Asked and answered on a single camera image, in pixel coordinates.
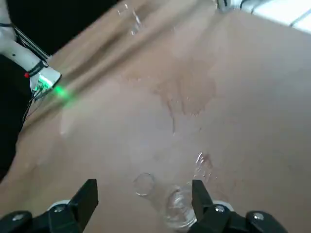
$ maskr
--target water spill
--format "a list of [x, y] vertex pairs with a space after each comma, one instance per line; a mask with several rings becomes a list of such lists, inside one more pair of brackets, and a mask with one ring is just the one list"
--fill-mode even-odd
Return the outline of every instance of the water spill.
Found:
[[155, 93], [169, 110], [173, 133], [176, 129], [174, 114], [198, 116], [215, 97], [216, 83], [208, 75], [208, 65], [195, 60], [180, 62], [172, 77], [158, 85]]
[[210, 154], [201, 152], [195, 162], [194, 178], [202, 180], [207, 184], [210, 176], [212, 175], [213, 163]]

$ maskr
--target black background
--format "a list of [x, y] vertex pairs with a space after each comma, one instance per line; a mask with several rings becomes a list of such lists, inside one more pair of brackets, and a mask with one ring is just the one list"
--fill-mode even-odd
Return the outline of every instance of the black background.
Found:
[[12, 22], [53, 55], [118, 0], [7, 0]]

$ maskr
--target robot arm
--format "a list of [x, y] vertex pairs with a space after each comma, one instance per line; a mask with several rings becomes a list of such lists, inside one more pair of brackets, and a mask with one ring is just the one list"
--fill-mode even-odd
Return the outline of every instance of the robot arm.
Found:
[[[81, 233], [98, 205], [96, 180], [88, 180], [68, 204], [59, 204], [32, 218], [15, 211], [0, 219], [2, 233]], [[251, 211], [242, 217], [225, 205], [214, 204], [203, 182], [192, 181], [192, 206], [197, 218], [188, 233], [287, 233], [272, 215]]]
[[214, 204], [201, 180], [192, 181], [192, 206], [197, 218], [188, 233], [287, 233], [270, 214], [250, 211], [246, 217]]
[[42, 85], [45, 86], [44, 91], [52, 88], [61, 78], [61, 74], [15, 39], [15, 30], [6, 2], [0, 0], [0, 53], [26, 70], [25, 77], [30, 78], [30, 89], [33, 93], [39, 89], [42, 91]]

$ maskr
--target wet stain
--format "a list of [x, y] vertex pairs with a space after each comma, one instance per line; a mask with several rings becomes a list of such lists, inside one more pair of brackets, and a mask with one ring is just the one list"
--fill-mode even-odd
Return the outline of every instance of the wet stain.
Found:
[[175, 74], [157, 86], [155, 93], [167, 106], [175, 132], [175, 114], [197, 116], [216, 95], [216, 83], [208, 75], [213, 63], [190, 60], [181, 62]]

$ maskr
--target green led light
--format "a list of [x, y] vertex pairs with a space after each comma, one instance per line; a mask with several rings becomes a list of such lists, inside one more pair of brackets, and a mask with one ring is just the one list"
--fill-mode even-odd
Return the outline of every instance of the green led light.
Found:
[[53, 83], [48, 80], [47, 78], [45, 78], [43, 75], [39, 75], [40, 79], [45, 83], [47, 84], [49, 87], [53, 86]]

